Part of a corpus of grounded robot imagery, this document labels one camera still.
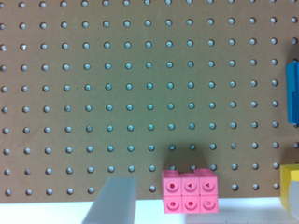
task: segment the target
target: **gray object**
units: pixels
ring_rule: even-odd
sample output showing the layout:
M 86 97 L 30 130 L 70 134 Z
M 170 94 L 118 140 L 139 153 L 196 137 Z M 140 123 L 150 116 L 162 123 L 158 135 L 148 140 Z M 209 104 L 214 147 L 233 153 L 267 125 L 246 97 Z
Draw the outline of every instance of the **gray object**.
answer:
M 136 178 L 109 177 L 82 224 L 134 224 Z

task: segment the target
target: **pink toy block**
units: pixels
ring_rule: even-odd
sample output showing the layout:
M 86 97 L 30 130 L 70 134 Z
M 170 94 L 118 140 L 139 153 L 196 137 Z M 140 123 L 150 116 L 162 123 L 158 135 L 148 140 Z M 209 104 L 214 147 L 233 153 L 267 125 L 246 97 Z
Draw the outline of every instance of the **pink toy block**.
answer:
M 163 196 L 164 212 L 166 214 L 181 213 L 181 196 Z
M 178 171 L 162 171 L 163 196 L 181 196 L 181 180 Z
M 199 176 L 196 174 L 181 174 L 181 194 L 199 195 Z
M 200 213 L 199 195 L 182 196 L 182 213 Z
M 218 213 L 218 195 L 200 196 L 200 211 L 201 213 Z
M 199 172 L 199 194 L 213 195 L 218 194 L 218 178 L 213 172 Z

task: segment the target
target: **brown pegboard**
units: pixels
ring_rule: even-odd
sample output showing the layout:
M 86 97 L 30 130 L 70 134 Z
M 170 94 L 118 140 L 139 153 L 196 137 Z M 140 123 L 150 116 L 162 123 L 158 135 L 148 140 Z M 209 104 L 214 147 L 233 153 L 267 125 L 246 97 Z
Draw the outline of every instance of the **brown pegboard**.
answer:
M 0 92 L 0 104 L 8 112 L 0 114 L 0 123 L 9 133 L 1 134 L 0 141 L 2 150 L 9 148 L 10 154 L 0 156 L 0 203 L 89 201 L 109 176 L 136 176 L 138 199 L 159 199 L 161 171 L 171 165 L 190 172 L 192 165 L 216 164 L 220 197 L 279 195 L 273 187 L 279 183 L 279 171 L 273 164 L 299 161 L 299 149 L 293 147 L 299 141 L 298 129 L 287 121 L 285 80 L 286 63 L 299 57 L 298 45 L 292 43 L 299 36 L 298 22 L 292 23 L 298 2 L 193 0 L 187 4 L 173 0 L 168 6 L 165 1 L 151 0 L 146 6 L 143 0 L 131 0 L 126 7 L 114 0 L 104 7 L 102 1 L 89 0 L 86 7 L 81 1 L 67 1 L 61 7 L 59 1 L 44 1 L 44 8 L 40 1 L 23 1 L 25 8 L 19 7 L 20 1 L 2 2 L 0 23 L 5 27 L 1 26 L 0 45 L 6 50 L 0 51 L 0 66 L 6 71 L 0 72 L 0 83 L 7 92 Z M 166 20 L 172 25 L 166 26 Z M 67 28 L 61 27 L 63 21 Z M 87 28 L 82 27 L 84 21 L 89 23 Z M 109 21 L 108 28 L 104 21 Z M 131 23 L 129 28 L 123 26 L 125 21 Z M 42 22 L 46 29 L 40 28 Z M 169 40 L 171 48 L 166 46 Z M 127 41 L 132 45 L 129 49 L 124 47 Z M 85 42 L 88 49 L 82 47 Z M 277 65 L 272 64 L 273 59 L 278 60 Z M 168 62 L 174 66 L 167 68 Z M 66 63 L 68 71 L 63 69 Z M 83 68 L 85 63 L 90 70 Z M 127 63 L 132 65 L 130 70 L 125 68 Z M 48 71 L 42 70 L 43 64 Z M 256 87 L 251 87 L 252 80 Z M 211 81 L 213 89 L 208 87 Z M 172 90 L 167 88 L 168 82 L 174 84 Z M 107 83 L 112 90 L 106 90 Z M 128 83 L 133 85 L 130 91 L 125 88 Z M 148 83 L 153 84 L 152 90 L 147 89 Z M 84 90 L 87 84 L 92 86 L 90 91 Z M 21 90 L 24 85 L 27 92 Z M 64 91 L 64 85 L 70 91 Z M 273 101 L 278 101 L 278 107 L 272 106 Z M 214 109 L 209 108 L 211 102 L 216 104 Z M 231 102 L 236 102 L 236 108 L 230 107 Z M 169 103 L 174 104 L 173 110 L 167 108 Z M 189 103 L 195 108 L 189 109 Z M 126 109 L 129 104 L 132 111 Z M 148 104 L 154 105 L 153 110 L 147 109 Z M 66 105 L 71 106 L 70 112 L 64 111 Z M 93 110 L 87 112 L 86 105 Z M 112 111 L 107 111 L 107 105 L 113 105 Z M 22 112 L 25 106 L 28 113 Z M 44 106 L 50 107 L 49 113 L 43 111 Z M 251 128 L 254 121 L 256 129 Z M 236 129 L 230 127 L 232 122 Z M 215 130 L 209 128 L 210 123 L 216 124 Z M 168 130 L 169 124 L 175 125 L 173 131 Z M 93 127 L 90 133 L 86 132 L 88 125 Z M 128 125 L 134 126 L 132 132 L 127 131 Z M 71 133 L 65 132 L 67 126 Z M 28 134 L 23 132 L 25 127 L 30 129 Z M 255 142 L 257 149 L 252 148 Z M 275 142 L 279 148 L 273 148 Z M 190 144 L 196 149 L 189 149 Z M 217 148 L 211 150 L 211 144 Z M 133 152 L 127 149 L 130 145 L 135 147 Z M 149 145 L 155 149 L 149 151 Z M 176 149 L 169 150 L 170 145 Z M 92 153 L 87 152 L 88 146 L 93 147 Z M 108 152 L 108 146 L 114 151 Z M 24 154 L 27 147 L 29 155 Z M 66 147 L 73 152 L 65 153 Z M 258 163 L 258 170 L 252 169 L 253 163 Z M 130 173 L 132 165 L 135 171 Z M 114 166 L 114 173 L 107 171 L 109 166 Z M 68 167 L 73 174 L 66 173 Z M 92 174 L 88 167 L 93 167 Z M 51 175 L 45 173 L 48 168 Z M 32 173 L 26 175 L 25 169 Z M 237 191 L 232 190 L 233 184 L 238 185 Z M 253 190 L 253 184 L 259 184 L 259 189 Z M 150 192 L 150 186 L 156 191 Z M 88 188 L 94 188 L 94 194 Z M 47 189 L 52 189 L 51 196 Z M 68 189 L 73 189 L 72 195 L 67 194 Z

